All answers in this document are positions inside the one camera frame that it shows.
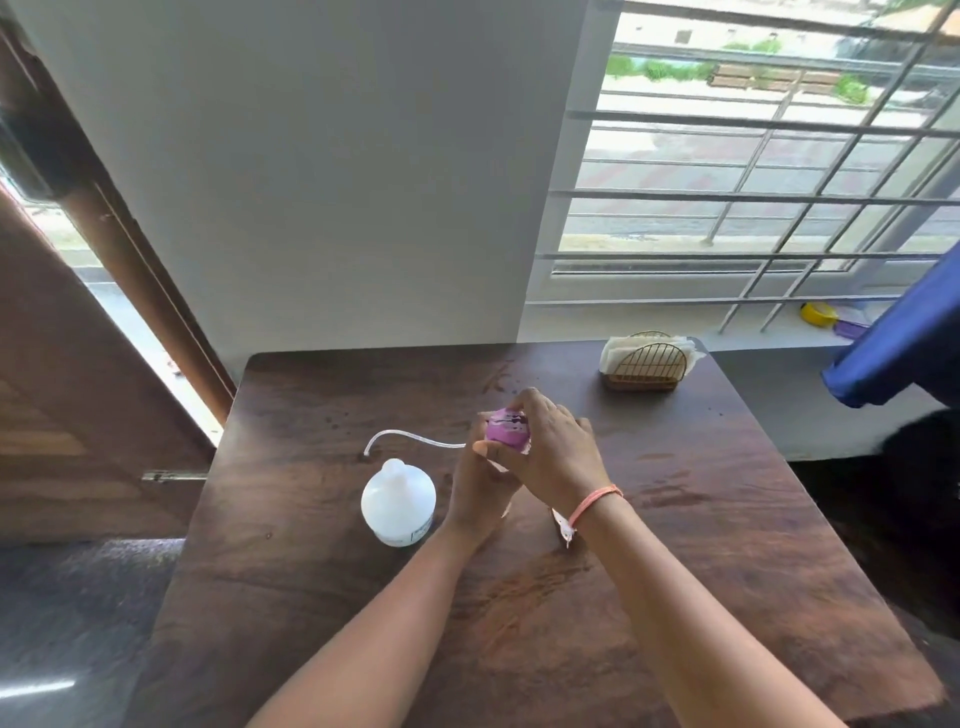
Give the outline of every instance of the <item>white tube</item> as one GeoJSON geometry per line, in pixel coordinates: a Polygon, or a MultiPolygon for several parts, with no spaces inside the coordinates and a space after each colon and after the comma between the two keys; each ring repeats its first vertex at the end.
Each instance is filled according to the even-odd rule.
{"type": "Polygon", "coordinates": [[[415,435],[413,432],[407,432],[402,429],[384,429],[371,437],[370,441],[367,443],[367,446],[363,450],[364,457],[368,457],[370,455],[370,448],[373,447],[373,443],[375,443],[377,438],[381,435],[403,435],[404,437],[409,437],[411,440],[417,440],[419,442],[426,443],[427,445],[432,445],[435,448],[458,449],[465,448],[467,446],[467,443],[460,443],[459,445],[453,445],[451,443],[438,443],[436,440],[431,440],[428,437],[421,437],[419,435],[415,435]]]}

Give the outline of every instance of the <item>window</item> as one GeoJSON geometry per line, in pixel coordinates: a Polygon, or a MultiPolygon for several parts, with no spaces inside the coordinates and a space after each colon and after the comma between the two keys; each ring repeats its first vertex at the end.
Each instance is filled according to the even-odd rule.
{"type": "Polygon", "coordinates": [[[924,33],[743,14],[764,40],[719,47],[728,13],[691,8],[676,42],[712,47],[677,47],[589,6],[528,306],[708,305],[722,329],[765,303],[766,328],[795,301],[893,300],[953,244],[960,43],[932,43],[949,8],[924,33]],[[798,29],[809,56],[781,49],[798,29]],[[611,54],[634,73],[605,76],[611,54]]]}

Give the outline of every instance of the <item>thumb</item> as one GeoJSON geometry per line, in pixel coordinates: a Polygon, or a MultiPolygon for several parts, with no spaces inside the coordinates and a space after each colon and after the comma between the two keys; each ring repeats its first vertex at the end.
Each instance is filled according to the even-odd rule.
{"type": "Polygon", "coordinates": [[[523,474],[527,469],[527,456],[522,452],[517,452],[510,446],[498,443],[495,440],[481,440],[473,443],[473,451],[497,465],[502,465],[520,480],[523,479],[523,474]]]}

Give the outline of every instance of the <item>wall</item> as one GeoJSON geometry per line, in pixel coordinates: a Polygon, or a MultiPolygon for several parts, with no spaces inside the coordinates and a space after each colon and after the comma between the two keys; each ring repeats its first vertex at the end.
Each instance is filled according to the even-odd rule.
{"type": "Polygon", "coordinates": [[[820,372],[839,350],[717,352],[717,363],[787,460],[826,460],[873,452],[899,427],[943,405],[917,386],[881,407],[850,409],[820,372]]]}
{"type": "Polygon", "coordinates": [[[586,0],[11,0],[235,376],[516,338],[586,0]]]}

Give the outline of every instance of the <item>orange bracelet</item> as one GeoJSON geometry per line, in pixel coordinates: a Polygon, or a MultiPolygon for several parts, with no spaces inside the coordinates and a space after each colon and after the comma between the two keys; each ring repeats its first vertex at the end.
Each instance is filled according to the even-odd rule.
{"type": "Polygon", "coordinates": [[[573,524],[577,522],[577,519],[584,515],[584,511],[607,493],[616,493],[618,496],[623,497],[623,491],[615,485],[608,485],[606,488],[593,491],[593,493],[584,498],[583,502],[577,506],[577,509],[570,514],[570,518],[566,520],[566,522],[570,524],[570,528],[573,528],[573,524]]]}

